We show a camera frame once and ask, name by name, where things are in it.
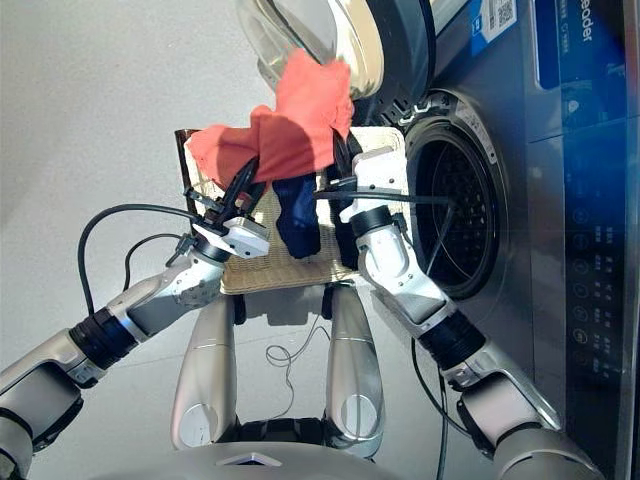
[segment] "red towel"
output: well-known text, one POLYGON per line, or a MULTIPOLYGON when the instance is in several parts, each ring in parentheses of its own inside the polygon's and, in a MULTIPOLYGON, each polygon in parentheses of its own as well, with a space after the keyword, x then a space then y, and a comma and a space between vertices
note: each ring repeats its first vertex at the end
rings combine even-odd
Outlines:
POLYGON ((249 128, 225 125, 195 133, 188 148, 198 168, 225 188, 242 166, 260 156, 255 182, 294 178, 333 163, 333 131, 347 137, 353 104, 349 67, 319 65, 297 49, 276 88, 276 109, 261 105, 249 128))

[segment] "washing machine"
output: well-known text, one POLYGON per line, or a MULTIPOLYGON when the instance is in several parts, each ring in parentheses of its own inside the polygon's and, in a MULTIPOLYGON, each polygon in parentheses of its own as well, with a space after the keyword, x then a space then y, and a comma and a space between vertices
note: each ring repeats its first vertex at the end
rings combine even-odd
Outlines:
POLYGON ((351 67, 356 125, 405 135, 421 267, 556 406, 607 478, 638 478, 638 3, 242 0, 288 52, 351 67))

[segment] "control button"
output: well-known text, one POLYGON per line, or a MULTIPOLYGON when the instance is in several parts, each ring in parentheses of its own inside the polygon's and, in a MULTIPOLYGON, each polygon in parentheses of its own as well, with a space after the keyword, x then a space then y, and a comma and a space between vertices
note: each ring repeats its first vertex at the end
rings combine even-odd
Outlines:
POLYGON ((579 322, 586 322, 589 320, 589 312, 587 309, 581 306, 573 307, 573 318, 578 320, 579 322))
POLYGON ((589 358, 584 352, 574 352, 572 357, 573 361, 581 367, 586 367, 589 364, 589 358))
POLYGON ((589 212, 584 208, 576 208, 573 211, 573 221, 579 224, 584 224, 589 221, 589 212))
POLYGON ((573 286, 573 293, 578 298, 587 298, 589 296, 589 289, 587 288, 586 285, 583 285, 582 283, 576 283, 573 286))
POLYGON ((586 197, 588 190, 589 190, 589 186, 587 185, 587 182, 585 182, 584 180, 576 179, 573 182, 573 193, 575 194, 576 197, 578 198, 586 197))
POLYGON ((589 264, 585 260, 578 258, 573 261, 573 271, 579 275, 585 275, 589 273, 589 264))
POLYGON ((587 335, 587 332, 585 332, 581 328, 576 328, 573 330, 573 339, 576 342, 584 345, 589 341, 589 336, 587 335))
POLYGON ((587 247, 589 246, 589 239, 584 233, 578 233, 573 237, 573 245, 578 250, 586 250, 587 247))

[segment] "qr code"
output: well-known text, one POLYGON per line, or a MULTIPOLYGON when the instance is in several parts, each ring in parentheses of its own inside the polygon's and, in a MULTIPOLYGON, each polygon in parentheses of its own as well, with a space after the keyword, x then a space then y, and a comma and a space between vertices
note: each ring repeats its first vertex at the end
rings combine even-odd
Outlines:
POLYGON ((504 26, 513 18, 513 5, 515 2, 511 0, 504 2, 498 7, 498 27, 504 26))

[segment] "dark blue cloth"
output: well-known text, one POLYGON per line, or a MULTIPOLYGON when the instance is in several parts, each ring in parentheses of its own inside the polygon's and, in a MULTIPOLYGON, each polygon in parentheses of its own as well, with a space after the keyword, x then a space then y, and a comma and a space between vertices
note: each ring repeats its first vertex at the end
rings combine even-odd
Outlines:
POLYGON ((313 192, 316 174, 276 180, 273 191, 282 213, 276 221, 280 237, 294 258, 304 258, 320 251, 320 226, 313 192))

